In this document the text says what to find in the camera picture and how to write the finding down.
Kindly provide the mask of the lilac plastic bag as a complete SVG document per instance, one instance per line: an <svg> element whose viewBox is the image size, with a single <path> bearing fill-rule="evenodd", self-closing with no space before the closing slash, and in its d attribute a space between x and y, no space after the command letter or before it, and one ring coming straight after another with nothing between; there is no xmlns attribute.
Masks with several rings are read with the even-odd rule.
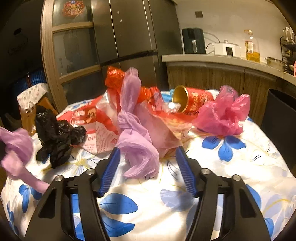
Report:
<svg viewBox="0 0 296 241"><path fill-rule="evenodd" d="M23 128L13 132L1 127L1 167L11 180L22 180L39 193L49 184L35 177L26 168L33 154L33 140Z"/></svg>
<svg viewBox="0 0 296 241"><path fill-rule="evenodd" d="M121 87L121 110L118 113L121 133L116 144L129 163L124 177L130 179L153 178L159 172L159 152L153 146L148 130L133 114L140 88L138 71L131 67L126 71Z"/></svg>

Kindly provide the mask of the red cylindrical can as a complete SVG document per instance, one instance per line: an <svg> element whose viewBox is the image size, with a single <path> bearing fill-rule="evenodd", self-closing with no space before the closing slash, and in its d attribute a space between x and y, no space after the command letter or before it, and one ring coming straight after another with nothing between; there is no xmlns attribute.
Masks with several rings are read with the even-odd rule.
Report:
<svg viewBox="0 0 296 241"><path fill-rule="evenodd" d="M175 87L172 102L179 103L179 113L196 115L200 108L208 101L213 101L213 95L202 89L196 89L191 87L185 87L179 85Z"/></svg>

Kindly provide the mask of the black trash bin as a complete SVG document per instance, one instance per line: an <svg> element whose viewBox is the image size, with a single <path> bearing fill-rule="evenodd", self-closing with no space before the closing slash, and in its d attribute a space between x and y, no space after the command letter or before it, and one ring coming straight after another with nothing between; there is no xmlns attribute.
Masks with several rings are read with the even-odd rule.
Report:
<svg viewBox="0 0 296 241"><path fill-rule="evenodd" d="M295 98L269 89L261 129L273 142L295 175Z"/></svg>

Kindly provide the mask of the black plastic bag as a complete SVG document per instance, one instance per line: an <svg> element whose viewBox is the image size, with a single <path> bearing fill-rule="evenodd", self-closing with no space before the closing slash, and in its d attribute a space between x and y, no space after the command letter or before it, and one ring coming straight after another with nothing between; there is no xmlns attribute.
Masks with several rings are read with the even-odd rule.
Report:
<svg viewBox="0 0 296 241"><path fill-rule="evenodd" d="M36 160L44 163L49 159L53 169L65 164L73 147L84 144L87 138L85 127L57 120L52 110L40 105L36 106L35 127L42 145Z"/></svg>

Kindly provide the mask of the translucent pink plastic bag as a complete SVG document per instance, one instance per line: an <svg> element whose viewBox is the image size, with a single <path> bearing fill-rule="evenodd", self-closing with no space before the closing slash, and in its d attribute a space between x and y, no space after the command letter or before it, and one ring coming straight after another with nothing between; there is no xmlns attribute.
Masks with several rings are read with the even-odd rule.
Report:
<svg viewBox="0 0 296 241"><path fill-rule="evenodd" d="M190 130L192 125L176 118L162 118L148 110L145 103L137 104L134 108L135 114L141 125L149 132L153 146L157 149L161 159L171 157L179 146L188 147Z"/></svg>

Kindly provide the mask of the red white printed bag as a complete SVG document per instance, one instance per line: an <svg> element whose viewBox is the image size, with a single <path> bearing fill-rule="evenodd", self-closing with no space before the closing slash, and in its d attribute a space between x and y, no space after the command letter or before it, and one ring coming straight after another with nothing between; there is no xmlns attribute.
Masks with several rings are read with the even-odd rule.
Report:
<svg viewBox="0 0 296 241"><path fill-rule="evenodd" d="M92 154L110 151L118 141L117 110L110 100L105 92L95 99L71 104L57 116L58 120L86 129L86 141L80 146Z"/></svg>

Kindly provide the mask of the wooden chair with cover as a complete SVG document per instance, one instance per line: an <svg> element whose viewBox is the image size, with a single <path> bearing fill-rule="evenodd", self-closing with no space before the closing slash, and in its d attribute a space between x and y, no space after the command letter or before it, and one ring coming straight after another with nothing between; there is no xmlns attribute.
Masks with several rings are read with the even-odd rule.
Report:
<svg viewBox="0 0 296 241"><path fill-rule="evenodd" d="M36 133L35 116L37 105L43 106L46 109L51 109L55 115L58 115L51 100L52 95L48 84L45 83L36 84L17 96L22 128L27 130L30 136Z"/></svg>

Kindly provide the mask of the wooden base cabinet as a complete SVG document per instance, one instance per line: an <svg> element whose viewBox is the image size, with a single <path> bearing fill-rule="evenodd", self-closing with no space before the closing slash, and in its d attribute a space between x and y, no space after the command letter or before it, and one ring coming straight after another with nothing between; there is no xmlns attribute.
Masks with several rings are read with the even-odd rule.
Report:
<svg viewBox="0 0 296 241"><path fill-rule="evenodd" d="M221 86L233 87L238 94L251 97L249 117L261 125L270 88L295 97L295 84L282 77L251 68L202 62L168 62L169 87L183 85L197 89L219 90Z"/></svg>

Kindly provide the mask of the wooden glass door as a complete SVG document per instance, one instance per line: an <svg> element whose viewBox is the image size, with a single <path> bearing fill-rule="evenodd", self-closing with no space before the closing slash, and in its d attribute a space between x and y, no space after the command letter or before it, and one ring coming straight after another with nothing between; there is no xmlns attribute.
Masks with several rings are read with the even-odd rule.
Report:
<svg viewBox="0 0 296 241"><path fill-rule="evenodd" d="M83 13L63 16L67 1L47 0L41 17L41 49L46 80L55 107L92 99L106 90L96 45L94 1L83 1Z"/></svg>

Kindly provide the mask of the red orange plastic bag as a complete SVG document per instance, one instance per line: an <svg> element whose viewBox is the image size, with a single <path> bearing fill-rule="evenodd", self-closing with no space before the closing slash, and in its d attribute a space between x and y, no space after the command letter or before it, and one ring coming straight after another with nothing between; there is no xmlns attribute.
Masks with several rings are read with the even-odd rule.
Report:
<svg viewBox="0 0 296 241"><path fill-rule="evenodd" d="M105 85L108 89L115 90L119 95L121 92L121 87L123 84L123 79L125 77L125 72L119 68L108 66L107 67L107 77L105 79ZM160 94L160 90L156 87L141 87L140 93L137 99L137 103L142 103L143 101L150 101L154 98L154 94Z"/></svg>

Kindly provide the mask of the steel pot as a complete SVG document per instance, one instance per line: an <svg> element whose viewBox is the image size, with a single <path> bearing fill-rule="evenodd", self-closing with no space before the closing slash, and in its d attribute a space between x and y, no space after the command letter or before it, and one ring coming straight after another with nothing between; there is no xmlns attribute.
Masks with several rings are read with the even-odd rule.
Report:
<svg viewBox="0 0 296 241"><path fill-rule="evenodd" d="M273 57L266 57L265 58L266 60L266 64L268 66L271 66L277 70L280 70L282 72L285 72L285 68L286 68L286 63L281 61L281 60L278 60L276 58L273 58Z"/></svg>

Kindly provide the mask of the white rice cooker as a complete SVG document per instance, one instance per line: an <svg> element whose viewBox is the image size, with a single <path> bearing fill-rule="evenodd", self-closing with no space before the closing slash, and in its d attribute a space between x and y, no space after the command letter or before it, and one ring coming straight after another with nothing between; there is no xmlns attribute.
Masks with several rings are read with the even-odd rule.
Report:
<svg viewBox="0 0 296 241"><path fill-rule="evenodd" d="M241 50L237 44L225 40L224 42L214 43L214 55L240 58Z"/></svg>

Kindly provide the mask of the black dish rack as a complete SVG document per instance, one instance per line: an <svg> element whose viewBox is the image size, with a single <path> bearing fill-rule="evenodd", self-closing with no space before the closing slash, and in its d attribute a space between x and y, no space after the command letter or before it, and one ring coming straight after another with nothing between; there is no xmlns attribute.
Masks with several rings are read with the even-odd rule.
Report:
<svg viewBox="0 0 296 241"><path fill-rule="evenodd" d="M285 62L285 71L294 75L295 33L291 27L285 27L280 38L281 58Z"/></svg>

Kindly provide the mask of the black air fryer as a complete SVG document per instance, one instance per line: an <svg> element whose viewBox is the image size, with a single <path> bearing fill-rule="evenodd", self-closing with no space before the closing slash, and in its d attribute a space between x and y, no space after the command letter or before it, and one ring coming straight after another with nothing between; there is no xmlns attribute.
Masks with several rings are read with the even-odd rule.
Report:
<svg viewBox="0 0 296 241"><path fill-rule="evenodd" d="M185 54L206 54L203 30L200 28L182 29Z"/></svg>

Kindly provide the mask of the red round door decoration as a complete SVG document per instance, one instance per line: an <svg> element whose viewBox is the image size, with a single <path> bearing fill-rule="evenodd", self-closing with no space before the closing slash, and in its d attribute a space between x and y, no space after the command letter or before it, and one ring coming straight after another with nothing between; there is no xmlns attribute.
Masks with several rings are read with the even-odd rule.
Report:
<svg viewBox="0 0 296 241"><path fill-rule="evenodd" d="M83 1L67 1L64 3L62 14L67 18L75 18L83 13L85 4Z"/></svg>

